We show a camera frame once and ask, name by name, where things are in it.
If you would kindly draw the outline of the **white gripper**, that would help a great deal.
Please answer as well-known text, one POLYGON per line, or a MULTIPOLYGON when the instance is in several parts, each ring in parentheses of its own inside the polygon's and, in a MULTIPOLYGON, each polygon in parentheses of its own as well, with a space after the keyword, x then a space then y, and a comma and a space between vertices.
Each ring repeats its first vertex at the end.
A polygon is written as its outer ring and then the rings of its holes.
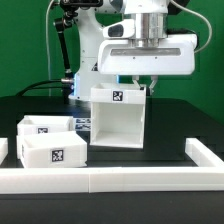
MULTIPOLYGON (((98 71, 105 75, 154 75, 149 90, 153 91, 159 75, 190 75, 195 69, 195 34, 169 35, 159 40, 158 47, 137 48, 128 39, 105 40, 99 48, 98 71)), ((139 90, 139 76, 132 82, 139 90)))

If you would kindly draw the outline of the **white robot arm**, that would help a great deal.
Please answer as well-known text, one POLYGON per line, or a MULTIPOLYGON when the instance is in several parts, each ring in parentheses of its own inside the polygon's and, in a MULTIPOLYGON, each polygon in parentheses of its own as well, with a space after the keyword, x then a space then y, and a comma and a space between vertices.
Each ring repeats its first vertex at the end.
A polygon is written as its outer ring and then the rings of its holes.
POLYGON ((80 67, 74 98, 119 76, 189 75, 195 68, 197 35, 167 29, 171 0, 100 0, 79 7, 80 67))

